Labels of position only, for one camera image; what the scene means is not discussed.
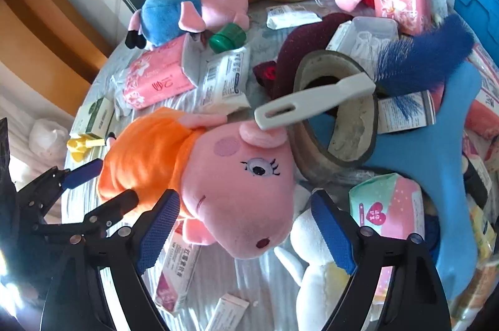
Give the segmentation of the large pig plush orange dress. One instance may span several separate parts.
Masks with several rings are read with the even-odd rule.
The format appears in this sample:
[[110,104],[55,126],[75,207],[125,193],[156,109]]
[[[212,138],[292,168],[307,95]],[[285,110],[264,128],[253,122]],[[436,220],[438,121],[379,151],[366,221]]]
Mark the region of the large pig plush orange dress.
[[174,190],[183,239],[219,244],[236,259],[260,257],[293,224],[294,161],[284,127],[162,107],[133,120],[112,142],[97,189],[108,201],[138,195],[132,213],[153,208]]

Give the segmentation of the yellow toy piece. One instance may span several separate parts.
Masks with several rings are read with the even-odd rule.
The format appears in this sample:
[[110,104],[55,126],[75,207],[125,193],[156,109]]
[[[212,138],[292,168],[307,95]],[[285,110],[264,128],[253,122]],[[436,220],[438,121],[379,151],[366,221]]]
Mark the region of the yellow toy piece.
[[81,162],[93,148],[110,146],[116,135],[111,132],[106,138],[88,139],[88,138],[70,138],[67,142],[67,149],[73,161]]

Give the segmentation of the pink white medicine box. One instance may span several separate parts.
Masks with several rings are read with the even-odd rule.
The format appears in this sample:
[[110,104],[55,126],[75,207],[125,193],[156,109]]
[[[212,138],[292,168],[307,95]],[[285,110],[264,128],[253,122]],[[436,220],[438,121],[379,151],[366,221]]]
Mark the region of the pink white medicine box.
[[183,239],[183,221],[180,221],[168,237],[164,250],[166,257],[154,302],[167,313],[176,315],[189,293],[201,246]]

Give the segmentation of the green white small box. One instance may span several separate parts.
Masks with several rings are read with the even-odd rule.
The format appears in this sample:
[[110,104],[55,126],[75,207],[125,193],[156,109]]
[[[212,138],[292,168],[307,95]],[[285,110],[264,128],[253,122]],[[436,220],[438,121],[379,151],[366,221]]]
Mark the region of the green white small box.
[[113,103],[106,97],[85,103],[76,114],[69,132],[70,138],[100,139],[105,138],[113,117]]

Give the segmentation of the white plush toy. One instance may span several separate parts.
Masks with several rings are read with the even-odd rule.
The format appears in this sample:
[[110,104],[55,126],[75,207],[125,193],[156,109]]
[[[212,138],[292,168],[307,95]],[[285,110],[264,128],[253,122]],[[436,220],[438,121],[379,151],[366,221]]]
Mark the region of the white plush toy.
[[344,291],[349,275],[339,268],[311,214],[310,191],[293,191],[292,251],[275,247],[274,253],[298,285],[296,317],[299,330],[321,330]]

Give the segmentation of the pink green sanitary pad pack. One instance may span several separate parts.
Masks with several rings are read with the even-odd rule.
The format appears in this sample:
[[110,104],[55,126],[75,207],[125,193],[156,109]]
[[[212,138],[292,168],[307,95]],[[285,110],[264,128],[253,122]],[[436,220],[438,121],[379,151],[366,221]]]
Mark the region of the pink green sanitary pad pack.
[[348,192],[350,214],[360,226],[383,237],[424,236],[424,205],[419,184],[397,173],[376,176]]

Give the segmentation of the blue plastic hanger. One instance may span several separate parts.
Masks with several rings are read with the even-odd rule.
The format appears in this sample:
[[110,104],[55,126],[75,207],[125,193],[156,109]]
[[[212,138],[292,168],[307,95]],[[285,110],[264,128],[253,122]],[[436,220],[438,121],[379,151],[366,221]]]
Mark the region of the blue plastic hanger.
[[468,286],[478,259],[463,184],[462,139],[468,109],[480,87],[479,70],[462,62],[445,84],[436,122],[379,135],[373,154],[363,164],[415,180],[432,200],[441,229],[436,269],[448,300]]

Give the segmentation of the pink tissue pack left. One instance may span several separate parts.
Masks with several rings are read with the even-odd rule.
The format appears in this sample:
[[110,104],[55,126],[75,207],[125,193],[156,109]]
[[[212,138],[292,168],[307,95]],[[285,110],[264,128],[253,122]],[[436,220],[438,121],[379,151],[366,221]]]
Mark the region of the pink tissue pack left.
[[202,35],[187,33],[163,46],[144,52],[111,77],[114,106],[126,116],[198,86]]

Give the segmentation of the dark red slipper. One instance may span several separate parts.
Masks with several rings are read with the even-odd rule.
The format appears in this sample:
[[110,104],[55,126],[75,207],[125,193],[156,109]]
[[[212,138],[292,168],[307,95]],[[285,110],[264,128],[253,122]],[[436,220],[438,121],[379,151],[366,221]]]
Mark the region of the dark red slipper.
[[263,130],[285,127],[296,166],[318,185],[362,167],[375,149],[375,82],[353,58],[327,48],[340,26],[352,19],[336,13],[295,28],[276,62],[254,72],[271,97],[256,109],[256,123]]

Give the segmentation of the white wipes packet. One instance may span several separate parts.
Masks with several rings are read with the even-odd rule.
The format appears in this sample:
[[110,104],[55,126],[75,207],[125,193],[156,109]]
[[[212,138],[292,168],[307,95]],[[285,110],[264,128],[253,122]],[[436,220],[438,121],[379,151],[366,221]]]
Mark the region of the white wipes packet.
[[247,46],[217,54],[206,64],[196,111],[230,115],[249,108],[246,84],[250,68]]

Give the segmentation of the pig plush blue shirt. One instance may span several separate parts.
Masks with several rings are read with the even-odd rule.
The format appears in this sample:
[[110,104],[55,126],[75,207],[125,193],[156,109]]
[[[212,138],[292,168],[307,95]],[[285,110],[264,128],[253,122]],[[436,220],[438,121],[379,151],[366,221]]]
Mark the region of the pig plush blue shirt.
[[229,23],[247,31],[249,0],[145,0],[128,24],[129,49],[159,47],[186,33],[219,32]]

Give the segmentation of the green bottle cap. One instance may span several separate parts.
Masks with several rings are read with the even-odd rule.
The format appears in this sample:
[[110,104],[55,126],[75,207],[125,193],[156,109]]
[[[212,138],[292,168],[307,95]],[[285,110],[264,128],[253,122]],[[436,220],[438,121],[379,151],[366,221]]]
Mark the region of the green bottle cap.
[[239,25],[228,23],[211,36],[208,43],[213,52],[222,53],[240,48],[246,39],[247,35]]

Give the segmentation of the blue feather duster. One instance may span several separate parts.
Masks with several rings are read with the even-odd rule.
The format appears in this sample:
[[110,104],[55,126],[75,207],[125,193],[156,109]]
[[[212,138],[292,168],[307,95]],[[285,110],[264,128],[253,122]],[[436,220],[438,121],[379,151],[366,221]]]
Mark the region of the blue feather duster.
[[436,89],[468,57],[473,46],[469,28],[458,15],[451,14],[432,31],[383,46],[375,68],[376,87],[388,96]]

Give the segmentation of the clear plastic swab box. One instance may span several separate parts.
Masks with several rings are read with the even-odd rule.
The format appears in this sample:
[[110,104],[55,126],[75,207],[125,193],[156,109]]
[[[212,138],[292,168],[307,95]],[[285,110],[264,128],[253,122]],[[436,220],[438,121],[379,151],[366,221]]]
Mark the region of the clear plastic swab box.
[[395,20],[358,16],[338,26],[326,49],[351,57],[373,78],[380,50],[394,40],[398,40]]

